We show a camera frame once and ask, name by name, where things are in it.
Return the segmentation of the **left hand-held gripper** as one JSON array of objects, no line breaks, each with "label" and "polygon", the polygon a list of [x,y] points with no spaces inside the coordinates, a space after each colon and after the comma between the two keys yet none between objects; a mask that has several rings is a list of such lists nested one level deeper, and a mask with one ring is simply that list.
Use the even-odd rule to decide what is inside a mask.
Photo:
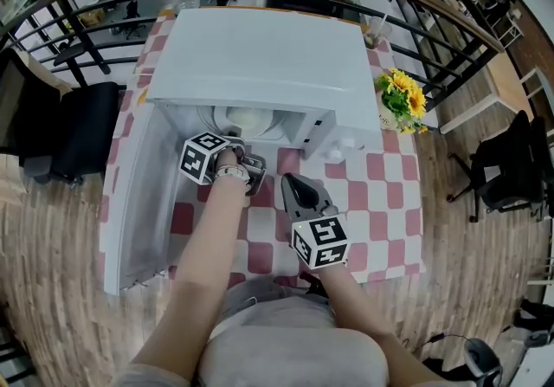
[{"label": "left hand-held gripper", "polygon": [[238,154],[238,164],[247,172],[246,184],[249,186],[247,195],[254,196],[266,176],[266,160],[246,152],[246,143],[242,139],[240,127],[230,126],[223,135],[202,132],[187,139],[184,142],[179,170],[198,185],[212,185],[216,180],[219,153],[226,148],[232,148]]}]

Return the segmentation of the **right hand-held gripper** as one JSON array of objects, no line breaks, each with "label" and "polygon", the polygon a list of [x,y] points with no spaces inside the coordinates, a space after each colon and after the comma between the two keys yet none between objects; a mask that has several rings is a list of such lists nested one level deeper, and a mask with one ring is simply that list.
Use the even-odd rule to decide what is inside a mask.
[{"label": "right hand-held gripper", "polygon": [[345,217],[324,185],[286,173],[281,179],[285,212],[291,220],[291,247],[307,267],[321,269],[345,261],[349,251]]}]

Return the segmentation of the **person's left hand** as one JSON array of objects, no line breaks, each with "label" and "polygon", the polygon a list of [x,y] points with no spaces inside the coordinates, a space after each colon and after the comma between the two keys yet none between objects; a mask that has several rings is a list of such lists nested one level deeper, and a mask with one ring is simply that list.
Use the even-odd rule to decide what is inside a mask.
[{"label": "person's left hand", "polygon": [[222,167],[237,165],[238,159],[233,148],[226,148],[218,154],[216,161],[217,170]]}]

